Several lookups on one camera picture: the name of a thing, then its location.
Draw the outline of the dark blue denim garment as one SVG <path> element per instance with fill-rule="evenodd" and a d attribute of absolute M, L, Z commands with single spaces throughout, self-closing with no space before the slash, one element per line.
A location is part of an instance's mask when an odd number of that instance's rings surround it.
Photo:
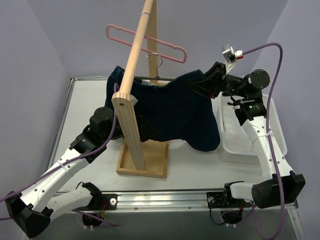
<path fill-rule="evenodd" d="M 186 88 L 188 84 L 204 78 L 201 70 L 194 70 L 164 86 L 133 81 L 131 94 L 138 100 L 134 106 L 137 123 L 138 116 L 143 116 L 160 129 L 160 133 L 151 140 L 183 140 L 201 152 L 218 148 L 221 139 L 211 99 Z"/>

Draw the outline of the dark hanger with metal hook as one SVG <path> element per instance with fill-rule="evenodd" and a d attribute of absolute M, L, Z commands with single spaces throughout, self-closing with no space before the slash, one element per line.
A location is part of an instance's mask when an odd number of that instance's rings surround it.
<path fill-rule="evenodd" d="M 172 82 L 174 78 L 172 77 L 163 77 L 159 75 L 159 68 L 163 65 L 163 57 L 158 54 L 157 52 L 151 52 L 148 55 L 146 55 L 146 58 L 150 58 L 151 56 L 157 56 L 160 59 L 160 63 L 157 63 L 154 67 L 154 73 L 149 74 L 149 76 L 141 76 L 141 75 L 135 75 L 134 80 L 136 81 L 142 81 L 142 80 L 149 80 L 149 81 L 164 81 L 164 82 Z"/>

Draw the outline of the white pleated skirt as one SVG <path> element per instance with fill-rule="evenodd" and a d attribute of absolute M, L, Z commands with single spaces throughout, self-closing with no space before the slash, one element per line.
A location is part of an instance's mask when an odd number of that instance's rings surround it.
<path fill-rule="evenodd" d="M 254 146 L 239 121 L 231 106 L 221 108 L 224 142 L 231 152 L 249 154 L 254 152 Z"/>

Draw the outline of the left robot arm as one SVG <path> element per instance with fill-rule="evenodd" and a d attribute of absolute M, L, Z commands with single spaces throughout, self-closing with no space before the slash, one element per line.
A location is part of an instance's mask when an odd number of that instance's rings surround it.
<path fill-rule="evenodd" d="M 91 182 L 56 195 L 80 170 L 91 164 L 106 149 L 110 140 L 122 137 L 114 111 L 100 107 L 89 124 L 69 145 L 64 154 L 29 186 L 10 192 L 4 202 L 9 217 L 29 238 L 40 235 L 56 218 L 77 209 L 97 210 L 103 205 L 102 192 Z"/>

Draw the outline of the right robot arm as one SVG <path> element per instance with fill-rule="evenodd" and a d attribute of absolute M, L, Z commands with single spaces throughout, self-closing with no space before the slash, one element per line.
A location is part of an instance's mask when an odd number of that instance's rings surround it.
<path fill-rule="evenodd" d="M 230 97 L 229 105 L 257 154 L 263 182 L 225 184 L 222 200 L 230 207 L 240 200 L 252 201 L 260 209 L 291 204 L 306 184 L 304 176 L 288 164 L 271 132 L 270 105 L 264 104 L 262 95 L 269 83 L 270 76 L 263 69 L 237 77 L 227 73 L 225 64 L 215 62 L 203 80 L 187 85 L 187 89 L 206 98 L 214 99 L 220 93 Z"/>

